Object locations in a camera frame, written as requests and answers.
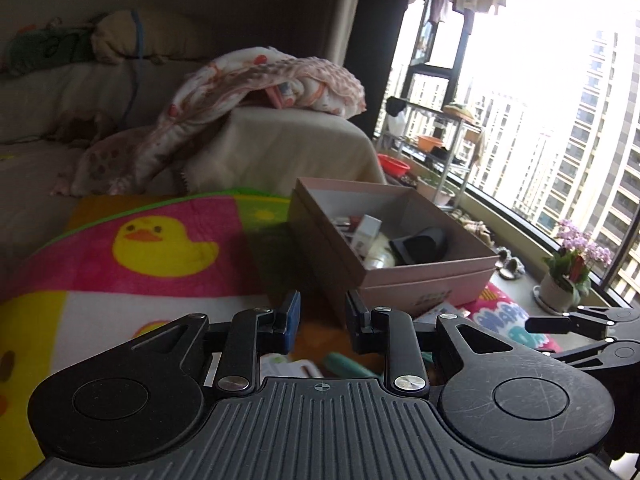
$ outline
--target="dark wall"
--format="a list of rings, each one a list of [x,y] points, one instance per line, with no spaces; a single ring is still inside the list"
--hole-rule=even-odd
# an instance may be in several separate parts
[[[359,0],[344,66],[364,86],[367,111],[351,119],[373,136],[409,0]]]

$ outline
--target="silver screw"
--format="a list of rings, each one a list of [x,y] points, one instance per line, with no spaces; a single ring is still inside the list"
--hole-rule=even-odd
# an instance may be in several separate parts
[[[401,375],[396,378],[394,384],[399,390],[414,392],[415,390],[423,389],[427,383],[422,377],[418,377],[417,375]]]
[[[218,387],[227,392],[241,392],[249,387],[249,381],[239,375],[228,375],[218,381]]]

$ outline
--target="sky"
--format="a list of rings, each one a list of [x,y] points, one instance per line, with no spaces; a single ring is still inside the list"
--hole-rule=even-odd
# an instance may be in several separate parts
[[[409,61],[422,5],[417,0],[405,12],[394,66]],[[633,23],[638,9],[640,0],[507,0],[497,15],[476,14],[460,83],[473,77],[474,84],[517,97],[553,123],[579,99],[576,85],[585,77],[595,31]],[[434,64],[452,65],[462,21],[454,13],[440,24]]]

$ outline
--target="cardboard box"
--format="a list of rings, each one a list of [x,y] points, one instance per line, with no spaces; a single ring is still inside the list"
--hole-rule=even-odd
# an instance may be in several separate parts
[[[369,214],[382,220],[389,238],[427,227],[446,232],[449,249],[432,264],[367,270],[340,231],[337,216]],[[322,178],[300,178],[291,198],[289,225],[338,316],[344,295],[356,288],[369,308],[385,305],[423,314],[448,300],[478,298],[494,272],[497,255],[455,220],[411,188]]]

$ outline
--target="ribbed black surface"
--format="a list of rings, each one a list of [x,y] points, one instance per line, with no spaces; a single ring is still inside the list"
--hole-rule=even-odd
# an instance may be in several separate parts
[[[329,389],[318,386],[325,384]],[[593,457],[542,467],[492,461],[460,444],[423,400],[377,380],[279,379],[218,403],[181,448],[145,464],[91,468],[46,461],[31,480],[598,480]]]

